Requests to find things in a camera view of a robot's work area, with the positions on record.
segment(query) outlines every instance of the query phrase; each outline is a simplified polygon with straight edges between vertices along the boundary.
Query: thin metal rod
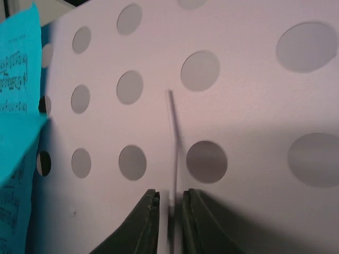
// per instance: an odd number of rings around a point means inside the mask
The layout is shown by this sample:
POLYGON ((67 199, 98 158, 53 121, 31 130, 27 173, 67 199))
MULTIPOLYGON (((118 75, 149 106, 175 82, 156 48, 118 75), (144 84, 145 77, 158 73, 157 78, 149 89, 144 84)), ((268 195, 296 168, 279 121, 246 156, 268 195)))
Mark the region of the thin metal rod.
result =
POLYGON ((181 143, 181 134, 179 129, 179 123, 174 103, 174 95, 172 90, 166 91, 170 115, 171 115, 171 122, 172 122, 172 129, 174 135, 174 160, 173 160, 173 186, 172 192, 169 197, 169 212, 168 212, 168 241, 169 241, 169 252, 173 254, 175 251, 175 234, 178 231, 177 228, 177 220, 178 220, 178 198, 177 198, 177 176, 178 176, 178 164, 179 164, 179 152, 180 147, 182 147, 181 143))

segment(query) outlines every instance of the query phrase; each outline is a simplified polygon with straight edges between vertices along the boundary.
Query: circular hole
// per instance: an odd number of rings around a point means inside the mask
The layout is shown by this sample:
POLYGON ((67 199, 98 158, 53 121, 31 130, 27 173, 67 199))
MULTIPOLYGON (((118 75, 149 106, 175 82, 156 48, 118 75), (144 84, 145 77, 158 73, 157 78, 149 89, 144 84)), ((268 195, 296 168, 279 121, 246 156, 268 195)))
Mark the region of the circular hole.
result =
POLYGON ((118 17, 117 29, 122 35, 129 35, 140 25, 142 9, 137 4, 131 4, 122 10, 118 17))
POLYGON ((47 115, 51 113, 52 102, 47 95, 40 98, 38 109, 40 113, 46 113, 47 115))
POLYGON ((336 56, 336 31, 322 23, 304 23, 289 29, 279 40, 276 54, 281 64, 295 72, 312 72, 336 56))
POLYGON ((210 88, 218 79, 220 63, 212 52, 201 51, 186 59, 181 69, 181 80, 194 92, 210 88))
POLYGON ((87 86, 85 85, 79 85, 73 91, 70 104, 75 113, 82 114, 88 108, 90 100, 90 90, 88 90, 87 86))
POLYGON ((339 185, 339 138, 323 133, 297 139, 288 151, 292 173, 304 184, 330 188, 339 185))
POLYGON ((179 5, 185 10, 194 10, 206 3, 207 0, 178 0, 179 5))
POLYGON ((91 42, 91 31, 88 26, 83 26, 74 35, 73 50, 77 54, 83 53, 91 42))
POLYGON ((141 75, 134 70, 128 71, 118 81, 118 99, 122 104, 133 104, 140 98, 143 88, 141 75))
POLYGON ((51 171, 51 157, 46 151, 41 151, 37 157, 37 170, 41 176, 47 176, 51 171))
POLYGON ((46 68, 49 66, 52 60, 52 56, 53 56, 53 45, 48 43, 42 48, 41 66, 43 68, 46 68))
POLYGON ((125 178, 139 180, 146 171, 147 162, 143 151, 136 146, 126 146, 119 156, 119 168, 125 178))
POLYGON ((91 156, 84 148, 75 150, 72 156, 72 170, 79 178, 85 178, 91 171, 91 156))
POLYGON ((224 151, 210 141, 195 143, 187 153, 186 164, 191 175, 206 184, 221 180, 227 170, 224 151))

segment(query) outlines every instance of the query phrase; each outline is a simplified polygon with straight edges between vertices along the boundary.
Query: blue paper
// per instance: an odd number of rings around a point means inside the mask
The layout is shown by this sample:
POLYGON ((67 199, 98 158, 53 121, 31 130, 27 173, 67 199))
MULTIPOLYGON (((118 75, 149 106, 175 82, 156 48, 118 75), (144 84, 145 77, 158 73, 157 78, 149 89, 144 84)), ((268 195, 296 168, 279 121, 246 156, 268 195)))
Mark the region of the blue paper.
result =
POLYGON ((39 133, 41 29, 37 7, 0 24, 0 253, 25 253, 39 133))

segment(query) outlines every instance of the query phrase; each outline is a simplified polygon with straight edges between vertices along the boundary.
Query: gray hole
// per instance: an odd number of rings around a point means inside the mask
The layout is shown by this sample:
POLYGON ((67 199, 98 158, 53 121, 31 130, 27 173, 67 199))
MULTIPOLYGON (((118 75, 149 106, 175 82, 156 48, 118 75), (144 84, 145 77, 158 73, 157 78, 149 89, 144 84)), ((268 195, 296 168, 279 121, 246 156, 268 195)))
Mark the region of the gray hole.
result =
POLYGON ((75 150, 72 156, 72 170, 79 178, 85 178, 91 171, 90 154, 83 148, 75 150))
POLYGON ((77 54, 84 52, 91 42, 91 31, 88 26, 83 26, 74 35, 73 50, 77 54))
POLYGON ((224 151, 210 141, 195 143, 187 153, 186 164, 196 180, 207 184, 221 180, 227 170, 224 151))
POLYGON ((37 157, 37 171, 41 176, 47 176, 51 171, 51 157, 48 152, 41 151, 37 157))
POLYGON ((122 10, 118 17, 117 29, 122 35, 129 35, 140 25, 142 9, 137 4, 131 4, 122 10))
POLYGON ((70 100, 73 111, 77 114, 84 113, 90 104, 90 100, 90 90, 88 90, 87 86, 77 86, 73 91, 72 98, 70 100))
POLYGON ((136 146, 125 147, 119 156, 119 168, 125 178, 136 181, 145 173, 147 167, 143 151, 136 146))
POLYGON ((134 70, 128 71, 118 81, 118 99, 122 104, 133 104, 140 98, 143 88, 141 75, 134 70))
POLYGON ((46 104, 46 114, 49 115, 51 113, 51 110, 52 110, 51 99, 47 95, 45 95, 44 101, 45 101, 45 104, 46 104))
POLYGON ((41 62, 41 67, 46 68, 49 66, 51 63, 53 56, 53 45, 52 44, 46 44, 42 48, 42 62, 41 62))
POLYGON ((191 91, 210 88, 218 79, 220 63, 212 52, 201 51, 187 58, 181 69, 181 80, 191 91))
POLYGON ((185 10, 194 10, 206 3, 207 0, 178 0, 179 5, 185 10))
POLYGON ((289 29, 279 40, 276 54, 281 64, 295 72, 312 72, 336 56, 336 31, 322 23, 304 23, 289 29))
POLYGON ((292 173, 304 184, 330 188, 339 185, 339 138, 312 133, 297 139, 288 152, 292 173))

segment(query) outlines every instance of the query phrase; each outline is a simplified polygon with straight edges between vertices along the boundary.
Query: blue sheet music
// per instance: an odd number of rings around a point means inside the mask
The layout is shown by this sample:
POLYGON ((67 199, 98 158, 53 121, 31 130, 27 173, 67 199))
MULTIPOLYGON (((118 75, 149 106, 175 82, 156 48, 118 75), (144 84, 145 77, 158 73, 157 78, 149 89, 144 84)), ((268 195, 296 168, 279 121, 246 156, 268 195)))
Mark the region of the blue sheet music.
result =
POLYGON ((39 133, 41 29, 37 7, 0 24, 0 253, 24 254, 39 133))

